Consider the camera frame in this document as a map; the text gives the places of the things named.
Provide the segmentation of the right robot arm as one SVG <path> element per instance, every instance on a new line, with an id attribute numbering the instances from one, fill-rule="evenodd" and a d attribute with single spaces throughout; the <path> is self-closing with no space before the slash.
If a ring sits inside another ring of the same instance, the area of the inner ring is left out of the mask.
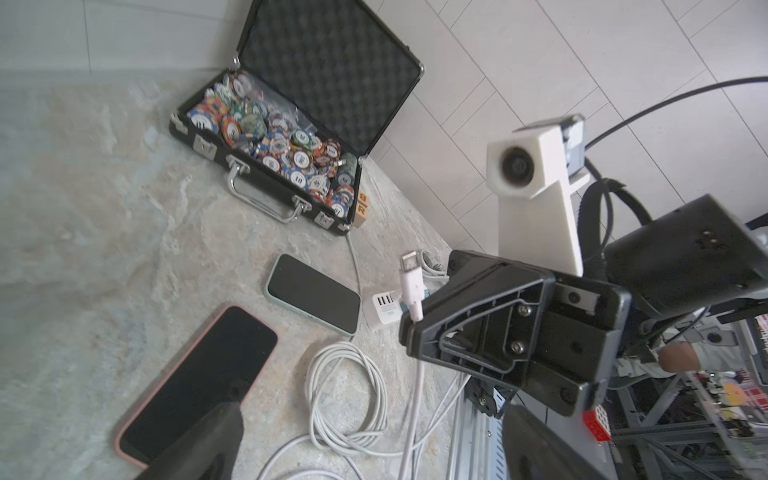
<path id="1" fill-rule="evenodd" d="M 767 251 L 709 195 L 608 241 L 615 183 L 586 160 L 584 119 L 523 127 L 488 145 L 499 201 L 499 253 L 456 250 L 448 281 L 410 301 L 399 340 L 415 359 L 499 389 L 522 390 L 563 416 L 599 405 L 629 318 L 657 332 L 699 308 L 767 286 Z"/>

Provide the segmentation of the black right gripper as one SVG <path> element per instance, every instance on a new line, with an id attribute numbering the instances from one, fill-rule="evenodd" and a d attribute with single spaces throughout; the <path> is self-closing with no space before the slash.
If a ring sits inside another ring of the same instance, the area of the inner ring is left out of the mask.
<path id="1" fill-rule="evenodd" d="M 626 290 L 468 250 L 450 253 L 447 273 L 421 321 L 402 316 L 409 357 L 522 390 L 562 416 L 600 403 L 629 313 Z"/>

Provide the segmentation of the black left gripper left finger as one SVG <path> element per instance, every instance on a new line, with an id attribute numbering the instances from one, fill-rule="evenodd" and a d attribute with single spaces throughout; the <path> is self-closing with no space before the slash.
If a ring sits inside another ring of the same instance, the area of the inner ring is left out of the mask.
<path id="1" fill-rule="evenodd" d="M 243 434 L 240 404 L 220 403 L 166 449 L 136 480 L 229 480 Z"/>

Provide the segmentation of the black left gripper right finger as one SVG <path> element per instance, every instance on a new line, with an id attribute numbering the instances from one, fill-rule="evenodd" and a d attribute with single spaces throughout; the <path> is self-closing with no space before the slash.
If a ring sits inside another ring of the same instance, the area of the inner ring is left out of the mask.
<path id="1" fill-rule="evenodd" d="M 525 407 L 507 408 L 502 443 L 511 479 L 606 478 Z"/>

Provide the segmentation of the green case phone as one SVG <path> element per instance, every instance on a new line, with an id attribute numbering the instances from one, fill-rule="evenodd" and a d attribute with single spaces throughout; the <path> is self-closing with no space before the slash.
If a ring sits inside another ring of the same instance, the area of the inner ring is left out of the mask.
<path id="1" fill-rule="evenodd" d="M 357 334 L 360 295 L 291 255 L 277 257 L 264 292 L 273 302 L 341 335 Z"/>

